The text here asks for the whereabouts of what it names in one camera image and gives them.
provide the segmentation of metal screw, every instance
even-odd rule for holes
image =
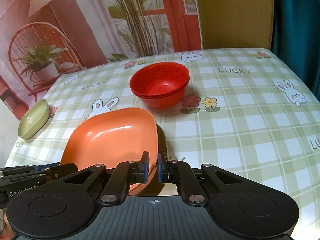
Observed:
[[[101,197],[101,201],[105,203],[111,203],[117,200],[117,197],[115,195],[104,195]]]
[[[196,194],[196,195],[191,195],[191,196],[189,197],[189,200],[190,200],[192,203],[201,203],[201,202],[204,201],[204,196],[198,195],[198,194]]]

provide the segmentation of wall mural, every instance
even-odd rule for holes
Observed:
[[[0,98],[18,119],[62,74],[202,49],[196,0],[1,1]]]

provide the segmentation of tablecloth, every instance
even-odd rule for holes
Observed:
[[[185,65],[190,83],[174,107],[147,108],[129,87],[146,65]],[[149,110],[163,128],[169,159],[211,163],[281,190],[297,202],[295,239],[318,239],[320,104],[269,50],[214,49],[144,57],[62,75],[45,96],[46,125],[18,138],[6,166],[60,161],[74,129],[96,108]]]

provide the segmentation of green bowl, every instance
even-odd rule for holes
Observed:
[[[41,99],[21,118],[18,136],[28,140],[45,125],[49,119],[50,109],[47,100]]]

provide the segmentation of orange square dish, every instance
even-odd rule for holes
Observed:
[[[79,125],[69,138],[60,164],[74,163],[82,170],[102,163],[111,169],[121,162],[140,161],[144,151],[150,154],[149,183],[157,169],[156,120],[147,110],[129,107],[99,114]],[[132,185],[130,195],[147,184]]]

